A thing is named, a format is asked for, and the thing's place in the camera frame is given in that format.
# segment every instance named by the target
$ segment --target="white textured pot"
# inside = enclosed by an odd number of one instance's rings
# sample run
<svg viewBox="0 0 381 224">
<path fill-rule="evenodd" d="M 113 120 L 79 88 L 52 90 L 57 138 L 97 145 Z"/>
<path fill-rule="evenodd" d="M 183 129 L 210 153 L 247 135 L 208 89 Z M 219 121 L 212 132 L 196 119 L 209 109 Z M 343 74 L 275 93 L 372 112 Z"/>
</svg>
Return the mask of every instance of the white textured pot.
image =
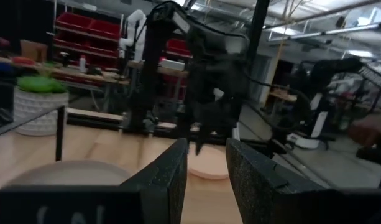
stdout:
<svg viewBox="0 0 381 224">
<path fill-rule="evenodd" d="M 58 105 L 68 105 L 68 93 L 38 94 L 15 88 L 14 120 L 28 117 L 44 109 Z M 16 132 L 29 136 L 48 136 L 56 133 L 58 111 L 53 111 L 34 121 L 24 124 Z"/>
</svg>

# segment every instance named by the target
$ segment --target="white bowl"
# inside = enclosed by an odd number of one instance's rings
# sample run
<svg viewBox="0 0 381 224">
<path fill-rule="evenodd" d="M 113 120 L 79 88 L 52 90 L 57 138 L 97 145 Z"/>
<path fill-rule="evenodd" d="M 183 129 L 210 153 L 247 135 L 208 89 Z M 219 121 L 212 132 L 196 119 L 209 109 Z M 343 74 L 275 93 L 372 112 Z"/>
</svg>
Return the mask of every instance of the white bowl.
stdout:
<svg viewBox="0 0 381 224">
<path fill-rule="evenodd" d="M 8 185 L 119 185 L 130 177 L 124 169 L 100 161 L 61 161 L 29 170 Z"/>
</svg>

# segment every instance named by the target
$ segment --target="white bottle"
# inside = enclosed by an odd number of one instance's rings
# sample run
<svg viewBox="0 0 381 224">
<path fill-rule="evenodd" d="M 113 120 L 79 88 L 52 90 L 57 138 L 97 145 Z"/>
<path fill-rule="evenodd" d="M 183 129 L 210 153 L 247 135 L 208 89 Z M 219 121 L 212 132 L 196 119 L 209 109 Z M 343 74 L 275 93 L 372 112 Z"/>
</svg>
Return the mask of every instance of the white bottle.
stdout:
<svg viewBox="0 0 381 224">
<path fill-rule="evenodd" d="M 86 59 L 85 59 L 85 55 L 81 55 L 81 58 L 80 58 L 80 72 L 81 73 L 86 73 Z"/>
</svg>

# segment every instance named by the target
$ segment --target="workbench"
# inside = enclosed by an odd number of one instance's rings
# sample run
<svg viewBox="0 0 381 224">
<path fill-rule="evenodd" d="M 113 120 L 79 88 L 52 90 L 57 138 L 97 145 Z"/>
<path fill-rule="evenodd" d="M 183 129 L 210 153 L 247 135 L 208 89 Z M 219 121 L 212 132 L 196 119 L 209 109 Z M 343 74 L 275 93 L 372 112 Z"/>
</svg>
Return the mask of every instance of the workbench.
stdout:
<svg viewBox="0 0 381 224">
<path fill-rule="evenodd" d="M 109 104 L 110 104 L 110 94 L 111 94 L 111 88 L 113 85 L 128 85 L 129 80 L 115 80 L 111 78 L 110 76 L 100 76 L 100 75 L 88 75 L 79 72 L 77 69 L 74 68 L 52 68 L 52 67 L 46 67 L 39 63 L 36 63 L 35 65 L 26 65 L 26 64 L 17 64 L 12 62 L 9 58 L 2 58 L 0 57 L 0 63 L 6 63 L 9 65 L 12 65 L 14 67 L 19 68 L 30 68 L 34 69 L 40 72 L 51 72 L 52 75 L 56 78 L 64 78 L 65 80 L 61 80 L 62 83 L 66 84 L 67 86 L 71 86 L 74 88 L 81 88 L 89 91 L 100 91 L 104 94 L 104 100 L 103 100 L 103 112 L 108 112 Z M 76 78 L 81 79 L 82 81 L 85 81 L 86 84 L 78 83 L 75 81 Z"/>
</svg>

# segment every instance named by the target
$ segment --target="green plant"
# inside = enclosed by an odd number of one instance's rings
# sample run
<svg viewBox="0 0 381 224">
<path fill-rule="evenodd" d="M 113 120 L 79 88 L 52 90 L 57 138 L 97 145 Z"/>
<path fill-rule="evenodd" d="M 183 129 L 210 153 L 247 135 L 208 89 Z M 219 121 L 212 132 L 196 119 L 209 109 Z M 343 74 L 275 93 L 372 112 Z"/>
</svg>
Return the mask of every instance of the green plant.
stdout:
<svg viewBox="0 0 381 224">
<path fill-rule="evenodd" d="M 17 79 L 17 86 L 31 93 L 65 93 L 66 87 L 59 81 L 50 77 L 26 76 Z"/>
</svg>

